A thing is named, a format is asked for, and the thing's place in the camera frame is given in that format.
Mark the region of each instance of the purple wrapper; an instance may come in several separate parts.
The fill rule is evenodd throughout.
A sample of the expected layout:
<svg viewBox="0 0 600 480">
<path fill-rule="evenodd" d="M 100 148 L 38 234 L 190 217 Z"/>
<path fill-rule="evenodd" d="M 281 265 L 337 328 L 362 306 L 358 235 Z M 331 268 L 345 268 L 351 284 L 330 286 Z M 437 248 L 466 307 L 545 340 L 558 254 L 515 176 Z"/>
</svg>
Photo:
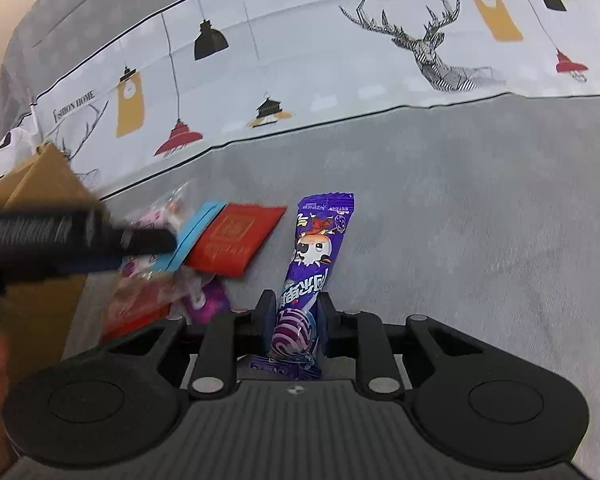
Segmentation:
<svg viewBox="0 0 600 480">
<path fill-rule="evenodd" d="M 296 250 L 286 272 L 269 353 L 280 364 L 277 373 L 285 374 L 283 363 L 315 368 L 315 301 L 338 256 L 353 209 L 351 193 L 312 195 L 298 203 Z M 266 369 L 266 365 L 262 358 L 253 361 L 253 367 Z"/>
</svg>

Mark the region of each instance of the red packet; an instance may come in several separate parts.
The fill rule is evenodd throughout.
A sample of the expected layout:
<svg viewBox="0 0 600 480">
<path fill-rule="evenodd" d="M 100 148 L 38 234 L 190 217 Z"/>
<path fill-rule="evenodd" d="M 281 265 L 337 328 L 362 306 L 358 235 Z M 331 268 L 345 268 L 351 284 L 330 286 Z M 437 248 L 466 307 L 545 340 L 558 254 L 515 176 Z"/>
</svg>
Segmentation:
<svg viewBox="0 0 600 480">
<path fill-rule="evenodd" d="M 227 204 L 202 233 L 184 264 L 239 278 L 285 211 L 286 207 Z"/>
</svg>

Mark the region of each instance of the striped lollipop candy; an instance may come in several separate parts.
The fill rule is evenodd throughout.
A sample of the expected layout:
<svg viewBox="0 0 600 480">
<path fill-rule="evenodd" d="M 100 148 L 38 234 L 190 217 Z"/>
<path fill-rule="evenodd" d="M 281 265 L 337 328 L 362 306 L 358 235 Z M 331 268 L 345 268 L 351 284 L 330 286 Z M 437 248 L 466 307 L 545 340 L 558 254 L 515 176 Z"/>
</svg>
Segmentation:
<svg viewBox="0 0 600 480">
<path fill-rule="evenodd" d="M 308 351 L 311 344 L 311 324 L 302 310 L 285 308 L 278 313 L 271 347 L 284 357 Z"/>
</svg>

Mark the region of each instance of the silver screw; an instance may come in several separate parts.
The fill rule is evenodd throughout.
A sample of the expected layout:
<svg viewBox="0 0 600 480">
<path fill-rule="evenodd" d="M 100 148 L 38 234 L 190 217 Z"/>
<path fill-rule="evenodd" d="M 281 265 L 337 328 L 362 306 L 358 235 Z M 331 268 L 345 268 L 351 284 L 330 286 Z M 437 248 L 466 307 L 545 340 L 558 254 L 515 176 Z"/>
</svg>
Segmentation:
<svg viewBox="0 0 600 480">
<path fill-rule="evenodd" d="M 217 377 L 200 377 L 191 386 L 201 394 L 214 394 L 222 390 L 224 382 Z"/>
<path fill-rule="evenodd" d="M 399 388 L 400 383 L 391 377 L 376 377 L 369 381 L 369 389 L 376 394 L 392 394 Z"/>
</svg>

